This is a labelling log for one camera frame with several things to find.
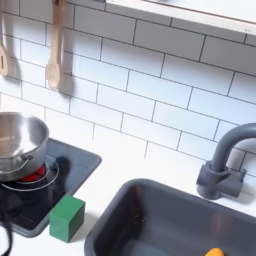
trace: green wooden cube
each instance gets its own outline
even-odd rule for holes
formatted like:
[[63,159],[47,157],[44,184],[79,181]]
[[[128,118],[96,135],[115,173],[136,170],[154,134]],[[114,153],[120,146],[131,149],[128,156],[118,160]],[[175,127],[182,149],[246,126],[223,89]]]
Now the green wooden cube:
[[50,235],[69,242],[84,223],[85,202],[65,195],[50,213]]

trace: orange object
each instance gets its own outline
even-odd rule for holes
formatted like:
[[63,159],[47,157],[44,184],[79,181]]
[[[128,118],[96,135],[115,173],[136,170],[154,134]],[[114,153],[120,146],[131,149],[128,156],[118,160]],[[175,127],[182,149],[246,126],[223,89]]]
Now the orange object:
[[219,248],[213,248],[208,253],[206,253],[205,256],[224,256],[224,253]]

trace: faucet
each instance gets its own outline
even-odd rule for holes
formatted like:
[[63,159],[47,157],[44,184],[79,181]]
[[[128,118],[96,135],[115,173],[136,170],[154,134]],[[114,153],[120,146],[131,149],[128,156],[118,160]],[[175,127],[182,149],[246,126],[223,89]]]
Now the faucet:
[[226,166],[232,148],[240,141],[256,138],[256,123],[244,124],[227,132],[220,140],[213,159],[202,165],[198,179],[198,193],[209,200],[217,200],[222,194],[238,197],[246,170],[240,175],[231,173]]

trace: black stovetop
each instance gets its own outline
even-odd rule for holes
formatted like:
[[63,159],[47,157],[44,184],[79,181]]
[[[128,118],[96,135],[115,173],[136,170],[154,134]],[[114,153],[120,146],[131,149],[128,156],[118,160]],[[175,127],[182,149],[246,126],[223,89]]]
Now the black stovetop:
[[49,139],[45,171],[39,179],[0,184],[13,231],[27,237],[40,234],[51,209],[66,193],[74,194],[100,163],[98,155]]

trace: sink basin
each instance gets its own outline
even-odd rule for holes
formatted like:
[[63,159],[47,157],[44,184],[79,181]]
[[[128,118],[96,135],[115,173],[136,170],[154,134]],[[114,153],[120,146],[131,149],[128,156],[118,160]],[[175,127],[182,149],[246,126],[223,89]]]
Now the sink basin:
[[85,241],[86,256],[256,255],[256,220],[150,180],[123,185]]

